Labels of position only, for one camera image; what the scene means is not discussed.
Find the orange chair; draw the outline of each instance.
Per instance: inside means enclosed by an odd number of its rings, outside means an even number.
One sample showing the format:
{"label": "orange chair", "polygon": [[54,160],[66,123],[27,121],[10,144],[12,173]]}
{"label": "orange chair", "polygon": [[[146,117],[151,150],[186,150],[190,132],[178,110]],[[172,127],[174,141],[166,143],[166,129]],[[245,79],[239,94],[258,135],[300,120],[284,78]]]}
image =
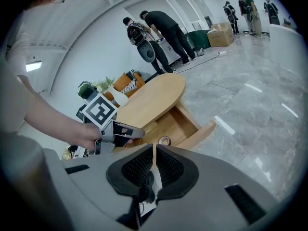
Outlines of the orange chair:
{"label": "orange chair", "polygon": [[[127,93],[125,93],[125,95],[127,97],[130,97],[131,95],[133,95],[136,91],[138,91],[142,86],[145,85],[145,82],[144,80],[141,78],[141,76],[138,74],[138,73],[134,73],[133,76],[135,77],[135,79],[137,80],[136,81],[136,85],[137,85],[137,88],[132,90],[132,91],[129,91]],[[114,88],[117,90],[117,91],[122,91],[129,83],[131,82],[131,79],[124,73],[121,75],[121,77],[113,84]],[[105,92],[103,94],[109,101],[113,100],[114,97],[113,95],[110,93],[110,92]]]}

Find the cardboard box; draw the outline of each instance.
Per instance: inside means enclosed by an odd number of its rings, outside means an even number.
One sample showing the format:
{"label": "cardboard box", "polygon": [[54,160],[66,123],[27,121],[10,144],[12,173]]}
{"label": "cardboard box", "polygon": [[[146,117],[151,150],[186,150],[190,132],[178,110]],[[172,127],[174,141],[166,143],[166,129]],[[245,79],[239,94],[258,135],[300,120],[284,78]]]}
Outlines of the cardboard box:
{"label": "cardboard box", "polygon": [[229,46],[233,42],[233,30],[230,23],[219,23],[211,26],[216,32],[207,33],[211,47]]}

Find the man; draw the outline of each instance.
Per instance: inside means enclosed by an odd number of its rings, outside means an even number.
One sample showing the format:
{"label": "man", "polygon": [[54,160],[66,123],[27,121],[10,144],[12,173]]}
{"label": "man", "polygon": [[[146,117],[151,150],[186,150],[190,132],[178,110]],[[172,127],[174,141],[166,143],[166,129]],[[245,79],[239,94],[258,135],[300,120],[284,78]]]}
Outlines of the man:
{"label": "man", "polygon": [[223,9],[224,9],[229,21],[230,21],[230,18],[231,18],[230,23],[231,23],[231,27],[233,29],[233,34],[237,34],[237,35],[240,34],[239,29],[237,28],[237,22],[236,21],[238,20],[238,18],[235,15],[235,9],[230,5],[230,2],[228,2],[228,1],[226,1],[226,4],[225,4],[225,6],[223,6]]}
{"label": "man", "polygon": [[247,19],[247,14],[249,13],[249,11],[248,11],[245,0],[239,0],[239,6],[240,6],[241,15],[244,16],[244,18],[247,22],[249,34],[254,35],[255,29],[254,29],[253,22],[252,21],[249,22],[248,19]]}
{"label": "man", "polygon": [[[159,62],[162,64],[163,68],[168,72],[168,73],[174,73],[176,71],[176,69],[172,70],[169,67],[169,62],[168,59],[163,51],[162,48],[160,48],[160,46],[157,44],[157,42],[155,41],[155,39],[153,38],[152,34],[151,34],[151,29],[144,23],[138,23],[138,22],[134,22],[131,18],[126,17],[123,19],[123,23],[125,26],[129,26],[130,24],[137,24],[138,26],[142,27],[143,30],[146,33],[146,40],[150,42],[150,44],[152,45],[154,52],[155,52],[155,56],[156,58],[159,60]],[[157,71],[158,74],[162,75],[164,74],[164,72],[160,69],[158,63],[157,63],[157,59],[155,58],[155,60],[151,63],[152,66],[154,67],[154,69]]]}
{"label": "man", "polygon": [[161,11],[147,12],[145,10],[141,12],[140,18],[152,28],[159,38],[165,37],[174,51],[182,58],[181,66],[190,64],[186,52],[192,60],[196,60],[196,55],[180,29],[179,24],[166,13]]}
{"label": "man", "polygon": [[[23,9],[26,10],[52,2],[64,2],[64,0],[22,1]],[[29,39],[28,34],[22,29],[21,18],[22,14],[15,20],[0,47],[0,78],[8,88],[0,91],[3,98],[1,101],[5,103],[5,108],[1,109],[0,113],[0,130],[17,132],[24,119],[32,127],[51,137],[83,148],[94,149],[95,141],[101,138],[99,129],[95,125],[82,124],[63,115],[47,104],[31,87],[26,72]]]}
{"label": "man", "polygon": [[275,4],[270,2],[270,0],[265,0],[265,1],[266,2],[264,3],[264,9],[265,9],[265,12],[268,13],[269,15],[269,23],[280,25],[280,21],[278,19],[277,7],[275,6]]}
{"label": "man", "polygon": [[259,12],[255,6],[254,0],[245,0],[247,6],[251,6],[252,8],[252,21],[255,27],[256,35],[258,39],[263,38],[262,37],[262,26],[261,26],[261,20],[259,16]]}

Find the white shoe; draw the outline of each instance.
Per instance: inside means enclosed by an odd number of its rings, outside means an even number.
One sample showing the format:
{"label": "white shoe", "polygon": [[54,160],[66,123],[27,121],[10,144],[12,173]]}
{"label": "white shoe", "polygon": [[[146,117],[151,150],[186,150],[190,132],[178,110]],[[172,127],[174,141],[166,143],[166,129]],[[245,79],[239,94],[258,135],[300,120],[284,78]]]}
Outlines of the white shoe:
{"label": "white shoe", "polygon": [[180,66],[185,66],[185,65],[188,65],[188,64],[191,64],[190,61],[186,62],[186,63],[181,63]]}

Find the trash can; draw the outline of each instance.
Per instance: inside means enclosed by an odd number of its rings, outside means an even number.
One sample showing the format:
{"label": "trash can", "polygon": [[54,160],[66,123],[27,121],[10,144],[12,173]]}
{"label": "trash can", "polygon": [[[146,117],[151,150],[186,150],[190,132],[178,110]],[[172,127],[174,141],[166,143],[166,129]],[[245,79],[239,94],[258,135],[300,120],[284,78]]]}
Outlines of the trash can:
{"label": "trash can", "polygon": [[189,32],[186,34],[188,40],[192,41],[194,44],[194,50],[199,51],[211,47],[210,42],[208,41],[207,33],[209,30],[198,30],[194,32]]}

